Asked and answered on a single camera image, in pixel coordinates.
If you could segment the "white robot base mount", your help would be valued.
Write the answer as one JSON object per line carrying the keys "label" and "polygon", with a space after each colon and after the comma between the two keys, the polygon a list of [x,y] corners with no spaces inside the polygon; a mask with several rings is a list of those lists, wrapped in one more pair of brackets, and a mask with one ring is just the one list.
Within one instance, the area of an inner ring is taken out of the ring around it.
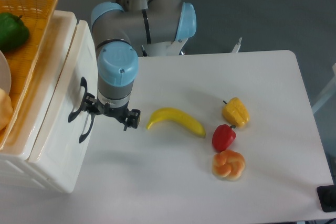
{"label": "white robot base mount", "polygon": [[142,56],[176,56],[184,55],[183,46],[188,39],[178,40],[174,42],[162,42],[158,44],[141,46]]}

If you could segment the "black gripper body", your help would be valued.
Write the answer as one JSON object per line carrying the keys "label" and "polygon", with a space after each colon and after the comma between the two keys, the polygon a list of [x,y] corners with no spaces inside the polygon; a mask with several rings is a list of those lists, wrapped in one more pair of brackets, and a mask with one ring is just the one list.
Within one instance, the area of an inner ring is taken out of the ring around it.
{"label": "black gripper body", "polygon": [[140,110],[128,109],[130,94],[122,99],[107,99],[100,92],[97,98],[91,93],[83,96],[80,105],[80,111],[96,113],[110,118],[115,118],[119,123],[123,124],[126,117],[131,120],[131,128],[137,129],[140,123]]}

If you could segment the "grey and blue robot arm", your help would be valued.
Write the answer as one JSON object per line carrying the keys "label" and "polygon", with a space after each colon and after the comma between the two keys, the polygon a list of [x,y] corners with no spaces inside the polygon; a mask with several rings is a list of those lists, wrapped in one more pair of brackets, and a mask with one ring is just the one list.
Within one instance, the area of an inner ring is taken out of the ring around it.
{"label": "grey and blue robot arm", "polygon": [[91,116],[115,118],[125,128],[137,128],[140,111],[128,109],[138,73],[138,50],[145,45],[175,42],[196,33],[192,4],[182,0],[145,0],[146,7],[127,10],[104,2],[91,12],[97,67],[97,95],[87,95],[82,107]]}

